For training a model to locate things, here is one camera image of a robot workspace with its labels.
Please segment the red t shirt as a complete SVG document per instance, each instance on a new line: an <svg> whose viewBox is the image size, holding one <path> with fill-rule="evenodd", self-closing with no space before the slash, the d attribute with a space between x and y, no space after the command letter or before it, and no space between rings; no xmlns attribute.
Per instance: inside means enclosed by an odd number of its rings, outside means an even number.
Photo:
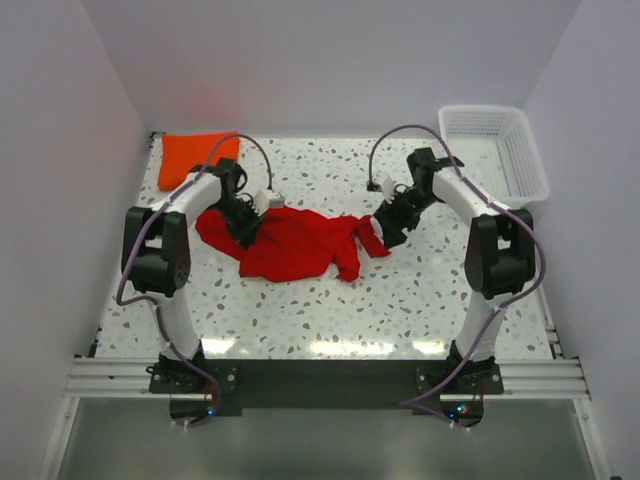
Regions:
<svg viewBox="0 0 640 480"><path fill-rule="evenodd" d="M215 211L201 214L195 229L205 244L239 262L241 277L273 283L316 278L331 265L339 280L353 282L360 274L359 247L371 258L390 254L369 215L327 218L311 210L271 209L247 247L232 239Z"/></svg>

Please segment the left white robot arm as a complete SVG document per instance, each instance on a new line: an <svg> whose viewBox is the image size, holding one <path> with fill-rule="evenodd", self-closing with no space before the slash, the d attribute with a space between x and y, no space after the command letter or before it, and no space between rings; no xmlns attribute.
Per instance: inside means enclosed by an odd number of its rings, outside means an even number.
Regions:
<svg viewBox="0 0 640 480"><path fill-rule="evenodd" d="M207 368L196 361L201 341L190 318L185 287L191 272L189 229L201 214L217 213L223 231L242 247L251 245L268 209L283 197L272 186L253 195L244 191L248 175L235 161L197 165L185 180L149 207L130 208L125 216L121 280L116 303L146 302L160 336L160 358L177 362L173 382L185 392L200 390Z"/></svg>

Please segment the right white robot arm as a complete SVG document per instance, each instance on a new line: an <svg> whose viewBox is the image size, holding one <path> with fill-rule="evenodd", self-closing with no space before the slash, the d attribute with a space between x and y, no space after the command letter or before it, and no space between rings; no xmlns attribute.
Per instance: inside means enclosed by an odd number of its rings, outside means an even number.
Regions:
<svg viewBox="0 0 640 480"><path fill-rule="evenodd" d="M456 157L438 158L432 149L419 148L408 156L407 165L409 186L389 175L368 184L384 197L374 218L387 249L403 244L422 213L437 203L448 206L469 228L463 267L472 295L445 369L448 386L466 393L481 380L479 365L494 360L506 310L536 273L533 218L526 209L514 210L491 199L471 182Z"/></svg>

